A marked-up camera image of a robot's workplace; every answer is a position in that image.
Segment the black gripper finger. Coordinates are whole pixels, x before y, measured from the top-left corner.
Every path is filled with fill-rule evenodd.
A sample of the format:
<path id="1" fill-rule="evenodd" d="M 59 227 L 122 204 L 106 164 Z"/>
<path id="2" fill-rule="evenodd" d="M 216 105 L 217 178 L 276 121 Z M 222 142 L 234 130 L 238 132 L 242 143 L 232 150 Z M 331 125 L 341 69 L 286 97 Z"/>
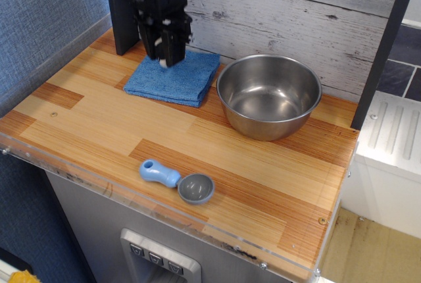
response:
<path id="1" fill-rule="evenodd" d="M 183 61 L 186 56 L 186 45 L 190 42 L 191 26 L 182 25 L 179 28 L 165 28 L 161 33 L 163 61 L 165 66 L 174 66 Z"/>
<path id="2" fill-rule="evenodd" d="M 153 60 L 163 59 L 162 41 L 159 31 L 154 26 L 142 21 L 138 21 L 137 26 L 147 55 Z"/>

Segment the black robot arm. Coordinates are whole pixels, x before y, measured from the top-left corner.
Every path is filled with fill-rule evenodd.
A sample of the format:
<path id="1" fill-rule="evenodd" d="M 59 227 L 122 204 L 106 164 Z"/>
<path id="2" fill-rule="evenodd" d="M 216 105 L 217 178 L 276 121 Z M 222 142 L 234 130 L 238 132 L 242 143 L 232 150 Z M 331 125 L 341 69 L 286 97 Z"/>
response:
<path id="1" fill-rule="evenodd" d="M 187 0 L 135 0 L 134 7 L 147 55 L 164 68 L 183 61 L 191 37 Z"/>

